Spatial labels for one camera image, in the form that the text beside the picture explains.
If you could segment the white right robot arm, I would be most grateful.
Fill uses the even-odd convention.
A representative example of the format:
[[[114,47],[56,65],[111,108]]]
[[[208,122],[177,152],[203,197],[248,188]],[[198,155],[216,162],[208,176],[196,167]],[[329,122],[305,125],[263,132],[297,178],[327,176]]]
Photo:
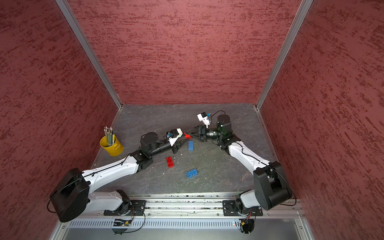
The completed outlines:
[[[254,189],[241,193],[236,199],[236,209],[244,215],[254,207],[270,210],[278,205],[286,205],[294,193],[286,180],[283,166],[275,161],[264,159],[246,147],[232,130],[232,122],[228,115],[217,117],[216,128],[210,129],[210,116],[205,112],[198,114],[202,125],[187,130],[186,135],[195,137],[201,142],[215,141],[228,155],[238,160],[254,178]]]

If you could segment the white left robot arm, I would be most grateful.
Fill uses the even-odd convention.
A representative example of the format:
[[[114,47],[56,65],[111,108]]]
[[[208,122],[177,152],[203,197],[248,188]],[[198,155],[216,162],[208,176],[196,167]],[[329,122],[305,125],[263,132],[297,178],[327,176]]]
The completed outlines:
[[[183,145],[180,139],[183,135],[181,129],[173,129],[161,139],[156,133],[149,132],[142,136],[141,146],[122,160],[86,171],[69,170],[50,194],[48,205],[53,206],[52,212],[62,223],[86,212],[104,211],[108,216],[133,215],[133,204],[123,190],[108,193],[98,193],[97,190],[145,170],[158,154],[166,151],[176,153]]]

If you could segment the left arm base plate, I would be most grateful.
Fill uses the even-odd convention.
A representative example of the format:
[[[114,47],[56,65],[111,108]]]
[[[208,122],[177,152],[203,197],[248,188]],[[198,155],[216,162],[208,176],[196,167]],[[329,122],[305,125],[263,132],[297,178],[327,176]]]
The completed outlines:
[[[145,200],[132,200],[130,202],[123,201],[123,203],[116,210],[105,210],[104,216],[143,216],[146,203],[147,201]]]

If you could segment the blue lego brick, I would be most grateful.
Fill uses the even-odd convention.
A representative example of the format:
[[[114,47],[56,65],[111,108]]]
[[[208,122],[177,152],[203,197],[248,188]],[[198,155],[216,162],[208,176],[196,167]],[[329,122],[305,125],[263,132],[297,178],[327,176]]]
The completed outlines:
[[[188,142],[188,149],[189,149],[189,151],[193,151],[194,150],[194,142],[193,141],[189,141]]]
[[[186,176],[188,179],[193,178],[193,177],[197,176],[198,174],[199,173],[198,173],[198,170],[196,168],[186,172]]]

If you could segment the red lego brick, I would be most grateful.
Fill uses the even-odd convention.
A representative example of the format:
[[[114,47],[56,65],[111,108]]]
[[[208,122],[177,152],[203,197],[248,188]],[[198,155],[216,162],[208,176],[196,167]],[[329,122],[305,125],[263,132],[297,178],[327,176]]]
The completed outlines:
[[[187,134],[186,132],[184,132],[184,136],[186,139],[192,139],[192,137],[189,134]]]
[[[173,168],[175,166],[172,157],[167,157],[166,161],[167,161],[168,168]]]

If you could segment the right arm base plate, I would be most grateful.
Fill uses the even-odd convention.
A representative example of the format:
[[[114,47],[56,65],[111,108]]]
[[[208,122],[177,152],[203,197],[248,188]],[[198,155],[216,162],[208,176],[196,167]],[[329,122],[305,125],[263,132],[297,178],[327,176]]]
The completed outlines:
[[[263,210],[260,206],[246,208],[244,207],[240,201],[223,201],[223,213],[226,217],[247,217],[251,215],[251,217],[261,217],[263,216]]]

